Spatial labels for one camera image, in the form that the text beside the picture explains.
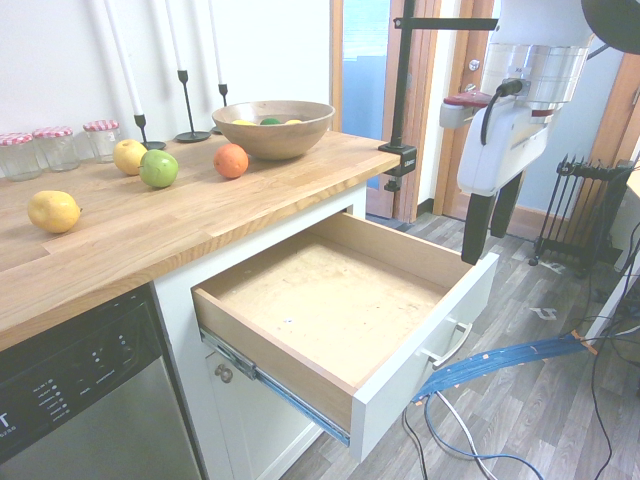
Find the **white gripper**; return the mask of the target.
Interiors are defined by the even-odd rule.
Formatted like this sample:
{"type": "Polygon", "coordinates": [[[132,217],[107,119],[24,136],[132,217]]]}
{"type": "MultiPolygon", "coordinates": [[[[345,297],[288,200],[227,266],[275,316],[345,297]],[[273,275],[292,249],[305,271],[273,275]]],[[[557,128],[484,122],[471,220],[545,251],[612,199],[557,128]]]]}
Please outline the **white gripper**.
{"type": "Polygon", "coordinates": [[[470,265],[475,265],[483,253],[490,220],[493,237],[506,235],[520,193],[522,171],[544,152],[555,126],[553,116],[533,117],[526,105],[498,102],[492,108],[486,141],[482,142],[484,114],[480,110],[471,122],[457,175],[459,188],[472,194],[461,251],[462,261],[470,265]],[[496,200],[493,195],[499,189],[496,200]]]}

